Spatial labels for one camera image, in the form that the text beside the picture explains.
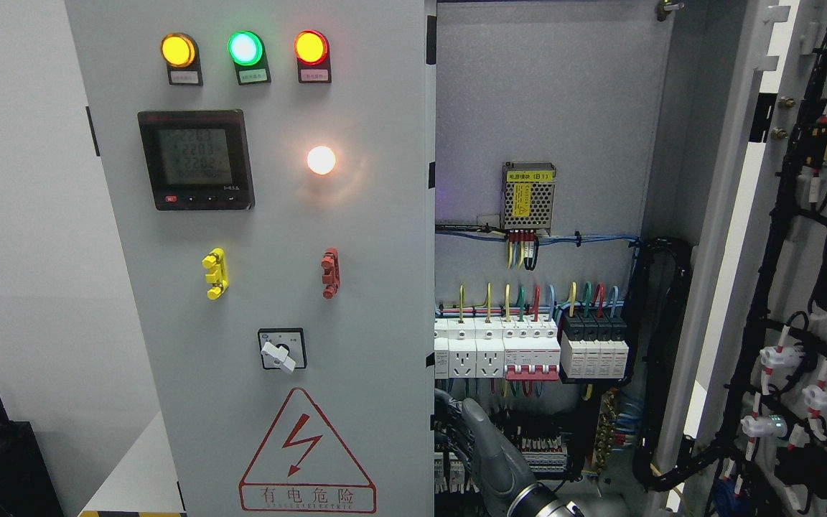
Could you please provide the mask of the dark grey robot right hand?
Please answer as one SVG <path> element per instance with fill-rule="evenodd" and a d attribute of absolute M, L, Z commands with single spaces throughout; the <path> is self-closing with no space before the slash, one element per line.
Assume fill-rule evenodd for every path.
<path fill-rule="evenodd" d="M 492 516 L 547 516 L 551 491 L 538 484 L 528 463 L 473 399 L 434 390 L 434 411 L 453 451 L 479 488 Z"/>

